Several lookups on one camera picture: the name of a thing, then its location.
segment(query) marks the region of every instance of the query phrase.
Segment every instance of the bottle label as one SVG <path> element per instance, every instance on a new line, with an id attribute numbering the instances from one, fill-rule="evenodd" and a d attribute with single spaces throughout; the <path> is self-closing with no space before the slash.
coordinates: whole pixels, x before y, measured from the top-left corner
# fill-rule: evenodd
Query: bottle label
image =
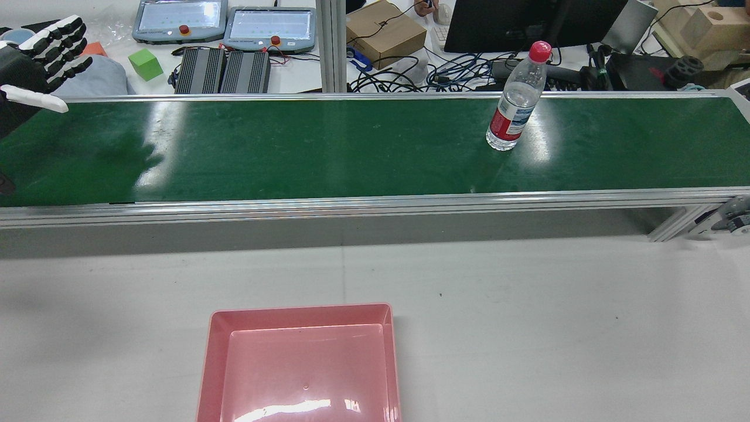
<path id="1" fill-rule="evenodd" d="M 516 140 L 524 131 L 533 111 L 534 107 L 516 107 L 503 98 L 492 118 L 490 130 L 500 139 Z"/>

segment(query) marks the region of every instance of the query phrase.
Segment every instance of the keyboard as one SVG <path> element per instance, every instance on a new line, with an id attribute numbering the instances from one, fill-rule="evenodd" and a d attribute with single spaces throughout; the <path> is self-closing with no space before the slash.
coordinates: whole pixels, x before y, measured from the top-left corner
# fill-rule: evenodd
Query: keyboard
<path id="1" fill-rule="evenodd" d="M 447 25 L 435 25 L 432 27 L 432 45 L 435 50 L 446 51 L 446 39 L 448 39 Z"/>

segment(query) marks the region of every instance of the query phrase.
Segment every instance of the aluminum frame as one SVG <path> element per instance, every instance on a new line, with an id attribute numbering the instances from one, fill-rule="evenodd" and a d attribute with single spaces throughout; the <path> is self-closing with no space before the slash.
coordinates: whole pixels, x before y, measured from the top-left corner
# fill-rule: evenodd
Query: aluminum frame
<path id="1" fill-rule="evenodd" d="M 129 101 L 322 101 L 497 98 L 496 92 L 321 95 L 129 95 L 75 98 L 70 103 Z M 725 90 L 700 92 L 547 92 L 546 98 L 720 98 L 739 101 Z M 258 219 L 406 216 L 444 213 L 498 213 L 533 210 L 679 207 L 654 230 L 652 241 L 665 241 L 693 225 L 706 211 L 732 197 L 750 194 L 750 186 L 717 188 L 546 191 L 500 194 L 449 194 L 388 197 L 339 197 L 291 200 L 242 200 L 175 203 L 92 204 L 0 208 L 0 229 L 79 225 L 132 225 Z"/>

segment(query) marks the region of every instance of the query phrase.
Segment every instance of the human hand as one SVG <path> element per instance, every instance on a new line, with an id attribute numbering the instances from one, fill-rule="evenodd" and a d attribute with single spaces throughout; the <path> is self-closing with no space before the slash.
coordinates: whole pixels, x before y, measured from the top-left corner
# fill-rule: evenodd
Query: human hand
<path id="1" fill-rule="evenodd" d="M 432 0 L 432 7 L 427 3 L 427 0 L 414 0 L 414 11 L 419 16 L 427 16 L 437 10 L 437 5 L 440 0 Z"/>

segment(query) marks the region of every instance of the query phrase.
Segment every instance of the green cube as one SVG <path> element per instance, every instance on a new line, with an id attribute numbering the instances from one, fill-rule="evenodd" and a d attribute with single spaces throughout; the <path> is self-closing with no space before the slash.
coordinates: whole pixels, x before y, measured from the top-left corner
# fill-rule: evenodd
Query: green cube
<path id="1" fill-rule="evenodd" d="M 145 48 L 129 55 L 128 59 L 136 73 L 144 80 L 152 80 L 164 73 L 156 56 Z"/>

